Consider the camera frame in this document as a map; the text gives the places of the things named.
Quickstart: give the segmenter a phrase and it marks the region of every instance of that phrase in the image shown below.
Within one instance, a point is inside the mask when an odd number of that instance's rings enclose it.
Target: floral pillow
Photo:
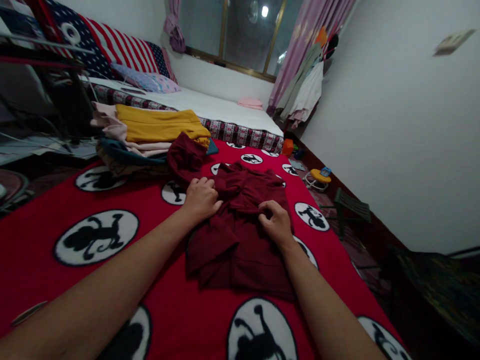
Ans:
[[[181,91],[173,80],[156,72],[140,72],[127,66],[112,63],[111,67],[120,74],[127,83],[154,93],[175,93]]]

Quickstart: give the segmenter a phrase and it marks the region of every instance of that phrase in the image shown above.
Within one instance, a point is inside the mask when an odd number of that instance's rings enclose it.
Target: curtain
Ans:
[[[165,19],[163,30],[170,37],[171,48],[177,53],[185,52],[185,39],[179,26],[180,8],[182,0],[168,0],[170,14]]]
[[[328,35],[340,28],[355,0],[304,0],[296,19],[293,34],[286,51],[283,66],[278,72],[268,101],[268,112],[273,113],[285,89],[293,79],[308,49],[314,44],[322,26]]]

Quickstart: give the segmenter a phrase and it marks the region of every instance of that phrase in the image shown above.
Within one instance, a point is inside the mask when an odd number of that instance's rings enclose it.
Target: hand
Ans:
[[[194,178],[186,190],[185,203],[181,208],[189,218],[198,224],[220,209],[223,201],[217,201],[218,197],[219,193],[215,190],[213,179]]]
[[[291,244],[296,244],[290,228],[290,217],[287,210],[280,206],[275,200],[264,201],[258,205],[260,210],[270,210],[272,217],[267,219],[264,214],[258,216],[266,233],[276,243],[281,251],[288,248]]]

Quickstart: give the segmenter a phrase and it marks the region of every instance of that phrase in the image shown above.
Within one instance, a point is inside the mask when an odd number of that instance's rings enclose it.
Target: white cloth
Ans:
[[[309,118],[315,104],[322,96],[322,80],[324,78],[324,62],[321,61],[305,78],[298,91],[290,111],[289,119],[305,122]]]

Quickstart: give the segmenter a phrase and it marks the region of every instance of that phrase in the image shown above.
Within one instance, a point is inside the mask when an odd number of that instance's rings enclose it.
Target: forearm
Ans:
[[[350,309],[308,261],[297,242],[290,242],[281,251],[321,358],[385,360]]]
[[[1,359],[95,359],[197,224],[182,208],[0,341]]]

